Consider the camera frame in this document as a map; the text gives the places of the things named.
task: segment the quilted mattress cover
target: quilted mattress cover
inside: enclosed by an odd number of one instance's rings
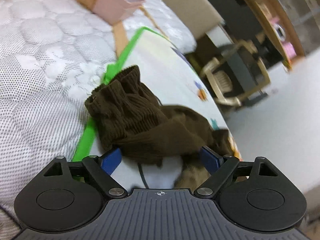
[[[196,42],[161,1],[146,10],[183,52]],[[137,10],[124,22],[130,39]],[[112,28],[75,0],[0,0],[0,205],[14,216],[18,192],[52,158],[71,160],[88,119],[85,99],[116,60]],[[19,229],[0,210],[0,239]]]

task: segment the chair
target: chair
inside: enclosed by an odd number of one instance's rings
[[[233,90],[230,77],[223,70],[219,70],[225,63],[230,66],[244,91],[235,97],[224,96]],[[225,46],[221,58],[214,57],[202,69],[200,78],[204,77],[207,77],[216,95],[216,103],[228,106],[241,106],[244,100],[270,83],[267,69],[257,55],[256,48],[246,41]]]

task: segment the black cable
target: black cable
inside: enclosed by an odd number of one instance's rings
[[[146,187],[146,188],[149,188],[147,182],[146,182],[146,178],[144,177],[143,175],[143,170],[142,170],[142,166],[140,163],[138,163],[138,169],[139,169],[139,173],[140,173],[140,177],[142,179],[142,182],[143,182],[143,185]]]
[[[3,206],[0,205],[0,209],[16,224],[17,227],[22,229],[19,222]]]

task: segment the white fabric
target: white fabric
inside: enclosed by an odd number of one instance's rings
[[[142,164],[142,172],[149,188],[173,188],[174,182],[182,172],[180,156],[167,157],[162,166]],[[111,175],[128,192],[134,187],[145,188],[136,162],[123,157],[119,166]]]
[[[182,52],[190,31],[161,1],[145,8]],[[154,29],[137,10],[124,21],[131,38]],[[116,60],[112,28],[74,0],[0,0],[0,205],[11,214],[17,193],[57,156],[70,160],[88,113],[84,100]],[[0,212],[0,239],[17,232]]]

